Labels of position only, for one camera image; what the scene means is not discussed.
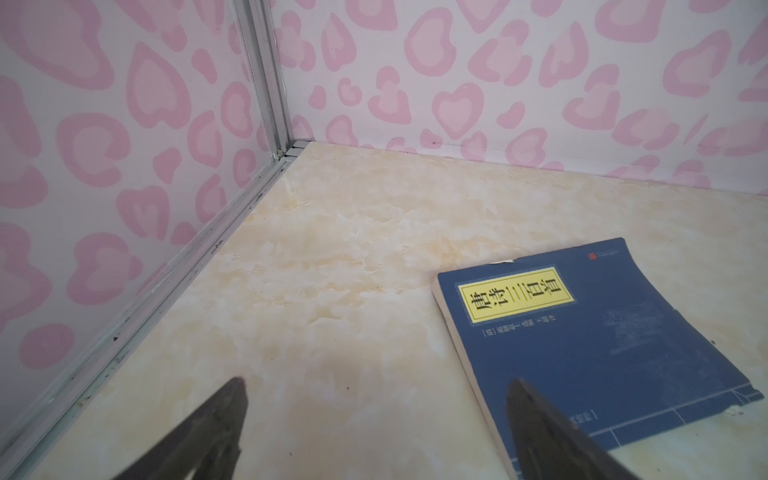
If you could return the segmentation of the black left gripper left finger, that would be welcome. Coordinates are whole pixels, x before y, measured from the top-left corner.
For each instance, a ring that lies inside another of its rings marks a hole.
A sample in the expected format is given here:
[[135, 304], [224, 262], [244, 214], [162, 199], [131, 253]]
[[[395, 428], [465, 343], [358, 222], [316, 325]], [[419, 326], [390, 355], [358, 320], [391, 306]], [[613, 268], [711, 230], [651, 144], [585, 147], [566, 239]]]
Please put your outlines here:
[[233, 377], [118, 479], [231, 479], [248, 408], [245, 380]]

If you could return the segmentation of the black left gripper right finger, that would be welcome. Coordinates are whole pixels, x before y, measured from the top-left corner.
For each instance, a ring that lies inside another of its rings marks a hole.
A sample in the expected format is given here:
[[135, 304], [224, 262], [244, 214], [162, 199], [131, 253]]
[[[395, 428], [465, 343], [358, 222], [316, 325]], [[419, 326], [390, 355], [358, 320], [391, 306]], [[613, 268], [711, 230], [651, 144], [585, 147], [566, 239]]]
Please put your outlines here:
[[524, 380], [510, 384], [506, 411], [524, 479], [637, 479]]

